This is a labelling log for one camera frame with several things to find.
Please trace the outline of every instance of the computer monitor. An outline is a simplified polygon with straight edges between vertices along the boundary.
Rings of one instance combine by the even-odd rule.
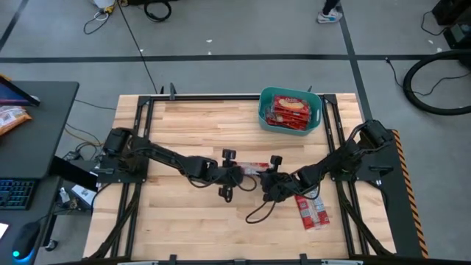
[[[0,105],[39,106],[39,103],[39,100],[0,76]]]

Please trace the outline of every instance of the wooden tabletop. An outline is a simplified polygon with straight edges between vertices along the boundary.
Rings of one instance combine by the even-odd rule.
[[[337,99],[344,133],[349,135],[362,122],[358,102],[354,93],[339,93]],[[132,128],[137,100],[138,96],[120,96],[114,127]],[[267,132],[258,125],[257,109],[258,101],[157,102],[150,139],[183,155],[206,156],[220,163],[224,148],[237,150],[238,162],[269,162],[271,155],[280,155],[281,172],[292,172],[327,155],[323,123],[305,137]],[[357,183],[356,188],[364,222],[394,252],[381,193],[365,183]],[[231,203],[217,191],[217,185],[194,188],[177,170],[151,161],[141,192],[132,259],[168,260],[171,254],[179,260],[297,259],[300,253],[309,258],[348,256],[336,188],[329,177],[322,181],[320,196],[330,224],[320,230],[304,230],[294,198],[277,204],[267,220],[248,225],[246,215],[263,203],[261,188],[252,192],[235,188]],[[113,228],[120,195],[121,184],[113,184],[96,198],[84,256],[95,252]],[[265,215],[269,206],[253,217]],[[351,220],[350,224],[359,251],[355,225]],[[120,254],[124,253],[122,239]]]

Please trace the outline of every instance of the teal basket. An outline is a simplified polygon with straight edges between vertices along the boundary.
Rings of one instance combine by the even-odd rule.
[[[293,130],[285,127],[268,125],[265,121],[265,109],[273,104],[275,95],[291,96],[298,99],[304,99],[311,106],[311,120],[306,130]],[[258,122],[260,127],[276,133],[285,133],[290,135],[306,136],[321,123],[322,100],[315,93],[295,91],[286,88],[265,88],[260,95],[258,103]]]

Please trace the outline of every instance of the keyboard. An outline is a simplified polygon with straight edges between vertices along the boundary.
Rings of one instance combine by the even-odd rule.
[[[0,179],[0,210],[28,210],[37,180]]]

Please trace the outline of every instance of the shoe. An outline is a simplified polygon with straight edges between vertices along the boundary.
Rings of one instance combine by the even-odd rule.
[[[324,15],[321,11],[317,15],[317,22],[321,23],[321,24],[323,24],[323,23],[335,23],[335,22],[339,21],[342,16],[343,16],[343,14],[337,12],[337,10],[335,10],[335,8],[332,9],[329,12],[329,15]]]

